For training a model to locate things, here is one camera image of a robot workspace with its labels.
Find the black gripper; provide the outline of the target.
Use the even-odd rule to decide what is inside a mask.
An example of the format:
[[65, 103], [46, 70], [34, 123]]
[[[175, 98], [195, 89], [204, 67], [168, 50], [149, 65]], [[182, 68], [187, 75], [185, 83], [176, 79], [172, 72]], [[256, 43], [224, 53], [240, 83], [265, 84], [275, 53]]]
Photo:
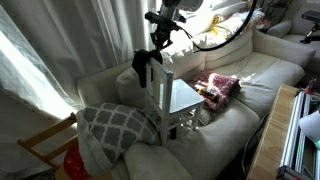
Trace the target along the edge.
[[145, 14], [145, 19], [151, 24], [156, 24], [156, 30], [150, 34], [151, 39], [155, 42], [155, 47], [158, 51], [165, 49], [173, 44], [170, 39], [170, 33], [175, 30], [178, 31], [179, 27], [176, 22], [186, 22], [186, 18], [182, 16], [178, 11], [164, 12], [160, 11], [158, 13], [147, 12]]

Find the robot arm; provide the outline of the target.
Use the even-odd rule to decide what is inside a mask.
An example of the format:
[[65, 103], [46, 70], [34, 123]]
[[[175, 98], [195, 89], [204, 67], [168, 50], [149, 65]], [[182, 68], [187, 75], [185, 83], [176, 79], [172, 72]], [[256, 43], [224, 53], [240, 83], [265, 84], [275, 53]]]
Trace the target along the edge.
[[160, 10], [157, 13], [147, 12], [145, 14], [146, 20], [157, 25], [156, 30], [150, 36], [158, 51], [172, 44], [171, 32], [181, 29], [176, 22], [186, 22], [186, 18], [179, 11], [195, 12], [202, 3], [203, 0], [162, 0]]

